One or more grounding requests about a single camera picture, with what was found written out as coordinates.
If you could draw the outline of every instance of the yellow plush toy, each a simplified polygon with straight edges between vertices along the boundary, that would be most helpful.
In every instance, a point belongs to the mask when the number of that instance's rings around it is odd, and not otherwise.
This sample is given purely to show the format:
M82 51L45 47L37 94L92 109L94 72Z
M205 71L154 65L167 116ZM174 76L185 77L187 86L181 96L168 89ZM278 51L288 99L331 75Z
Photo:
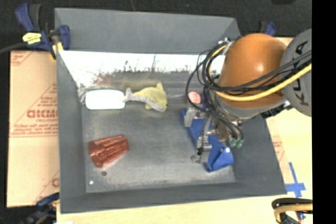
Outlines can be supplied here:
M130 88L126 89L126 94L122 100L137 101L146 103L146 109L155 109L160 112L164 112L167 109L167 95L163 90L162 83L158 83L156 87L147 87L141 91L132 93Z

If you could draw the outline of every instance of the blue clamp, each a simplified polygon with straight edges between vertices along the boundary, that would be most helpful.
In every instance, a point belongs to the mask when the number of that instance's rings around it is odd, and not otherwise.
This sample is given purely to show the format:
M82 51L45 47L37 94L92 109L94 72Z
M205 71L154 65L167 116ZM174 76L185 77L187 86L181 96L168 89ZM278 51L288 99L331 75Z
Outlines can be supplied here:
M181 111L182 119L186 116L186 112L187 110ZM186 127L196 148L199 140L202 139L204 124L206 124L206 118L194 118L191 125ZM234 164L235 161L231 148L219 141L217 135L208 135L207 140L209 152L206 154L204 165L208 172Z
M25 220L20 221L18 224L41 224L50 218L55 220L56 212L52 202L58 199L59 193L55 193L38 201L36 203L38 209L26 217Z
M259 22L260 24L260 33L269 35L269 36L274 36L275 33L277 32L277 28L275 24L271 21L262 21Z
M44 30L40 30L38 19L39 19L39 9L40 4L29 5L28 3L23 3L15 9L15 16L18 22L23 26L26 32L34 32L35 35L30 42L26 41L26 46L33 50L46 50L50 51L52 56L55 58L56 54L53 48L52 36L57 35L59 41L62 43L64 50L70 48L70 29L66 25L61 25L59 28L52 32L50 35Z

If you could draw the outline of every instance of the gray tray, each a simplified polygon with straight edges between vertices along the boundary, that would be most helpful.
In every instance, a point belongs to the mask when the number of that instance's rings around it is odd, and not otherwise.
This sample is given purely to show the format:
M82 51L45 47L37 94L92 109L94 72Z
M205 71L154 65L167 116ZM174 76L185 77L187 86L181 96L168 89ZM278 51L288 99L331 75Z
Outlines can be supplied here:
M223 36L239 36L232 18L85 9L56 9L55 14L56 25L70 27L71 50L76 51L168 52L178 56L212 48ZM163 23L166 30L153 21ZM127 34L119 28L114 31L115 24L128 24ZM136 46L135 40L142 46ZM183 46L175 46L177 41ZM164 113L147 111L141 103L127 103L120 111L89 111L82 102L80 76L73 72L76 55L69 57L67 53L71 52L60 53L57 58L61 212L286 193L262 118L244 123L246 139L242 148L233 150L235 164L208 173L190 160L195 149L180 116L185 108L182 95L189 72L154 72L147 80L137 76L140 82L162 81L169 96L180 96L169 100ZM122 76L126 81L134 79L129 77L134 74ZM197 89L197 85L193 83L192 89ZM129 151L106 167L96 168L88 156L88 141L115 134L128 138Z

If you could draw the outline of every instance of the yellow cable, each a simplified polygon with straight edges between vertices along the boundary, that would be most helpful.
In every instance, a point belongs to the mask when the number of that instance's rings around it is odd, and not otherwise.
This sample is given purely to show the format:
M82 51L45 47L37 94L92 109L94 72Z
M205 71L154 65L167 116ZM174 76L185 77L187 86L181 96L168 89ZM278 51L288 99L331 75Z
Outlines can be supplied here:
M313 211L313 204L298 204L298 205L283 205L279 206L278 208L274 209L274 216L276 220L281 223L281 213L288 212L288 211Z
M276 91L281 90L282 88L284 88L285 86L291 84L293 81L297 80L298 78L300 78L301 76L303 76L304 74L306 74L307 72L309 72L311 70L311 64L306 66L305 68L303 68L302 70L300 70L299 72L297 72L295 75L293 75L292 77L290 77L289 79L285 80L284 82L280 83L279 85L265 91L265 92L261 92L255 95L250 95L250 96L246 96L246 97L238 97L238 96L233 96L230 94L226 94L223 92L218 92L215 91L220 97L223 97L225 99L229 99L229 100L233 100L233 101L252 101L252 100L256 100L256 99L260 99L262 97L268 96L272 93L275 93Z

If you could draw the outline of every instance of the red plastic cup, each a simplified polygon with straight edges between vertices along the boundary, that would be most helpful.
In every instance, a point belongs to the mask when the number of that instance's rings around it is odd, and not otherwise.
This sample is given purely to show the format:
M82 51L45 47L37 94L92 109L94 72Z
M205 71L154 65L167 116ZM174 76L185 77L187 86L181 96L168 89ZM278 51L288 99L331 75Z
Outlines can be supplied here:
M88 147L93 163L102 167L128 151L129 144L126 137L120 134L91 141Z

